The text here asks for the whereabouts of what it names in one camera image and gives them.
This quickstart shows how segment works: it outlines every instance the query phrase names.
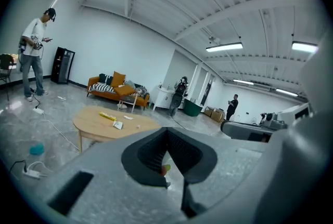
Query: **person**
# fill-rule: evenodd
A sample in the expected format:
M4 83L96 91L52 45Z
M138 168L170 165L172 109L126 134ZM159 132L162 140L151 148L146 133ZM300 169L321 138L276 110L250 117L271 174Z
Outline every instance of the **person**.
M184 99L184 97L187 97L187 92L188 92L188 82L187 82L187 77L184 76L182 77L174 86L174 94L173 96L175 96L175 94L180 94L182 96L182 100ZM170 103L170 108L169 108L169 114L171 117L173 117L177 110L178 107L174 106L174 98L172 99L171 103Z
M236 110L236 108L237 108L237 106L238 106L238 95L235 94L235 95L234 95L234 100L232 100L231 102L228 101L228 104L229 104L229 107L228 107L228 109L227 109L227 117L226 117L227 121L229 121L229 120L230 120L230 117L231 117L232 115L234 115L235 110Z
M32 20L22 34L22 39L25 42L25 50L21 55L22 64L22 80L24 86L24 95L31 102L32 96L28 80L30 66L36 77L36 94L38 96L46 95L48 92L43 87L43 68L40 59L40 49L43 47L41 42L50 42L51 38L44 38L46 23L55 18L56 11L49 8L40 18Z

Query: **black speaker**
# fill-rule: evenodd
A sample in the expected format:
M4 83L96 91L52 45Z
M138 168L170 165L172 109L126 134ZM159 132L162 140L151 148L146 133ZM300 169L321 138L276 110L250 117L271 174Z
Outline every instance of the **black speaker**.
M172 97L171 105L175 108L178 108L181 105L182 100L183 100L183 96L175 93Z

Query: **white ceiling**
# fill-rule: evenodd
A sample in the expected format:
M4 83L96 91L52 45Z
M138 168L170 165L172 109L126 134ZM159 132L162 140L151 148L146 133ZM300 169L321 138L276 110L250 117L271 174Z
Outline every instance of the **white ceiling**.
M318 44L327 29L319 0L85 0L139 22L180 44L225 81L252 80L302 92L298 73L309 54L292 41ZM209 36L238 50L208 53Z

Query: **ceiling light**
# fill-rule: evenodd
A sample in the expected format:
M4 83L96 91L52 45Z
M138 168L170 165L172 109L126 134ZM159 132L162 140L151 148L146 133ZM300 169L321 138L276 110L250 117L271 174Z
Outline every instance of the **ceiling light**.
M313 44L293 42L291 49L313 53L318 50L318 47Z
M230 50L230 49L241 49L243 45L241 43L228 44L228 45L219 45L215 47L208 47L206 50L208 52L221 51L221 50Z
M297 97L298 95L295 94L295 93L292 93L292 92L288 92L288 91L285 91L285 90L282 90L282 89L276 89L276 91L280 92L280 93L283 93L283 94L286 94L286 95L290 95L290 96L293 96L293 97Z
M247 84L247 85L254 85L253 82L247 82L247 81L242 81L242 80L237 80L237 79L234 79L234 82L238 82L238 83L242 83L242 84Z

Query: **yellow object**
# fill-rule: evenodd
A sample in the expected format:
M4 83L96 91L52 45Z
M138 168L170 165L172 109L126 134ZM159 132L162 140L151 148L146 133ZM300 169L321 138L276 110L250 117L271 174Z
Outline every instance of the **yellow object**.
M112 121L116 121L117 120L117 118L115 116L109 115L109 114L107 114L105 112L99 112L99 115L101 115L102 117L108 118L108 119L110 119Z

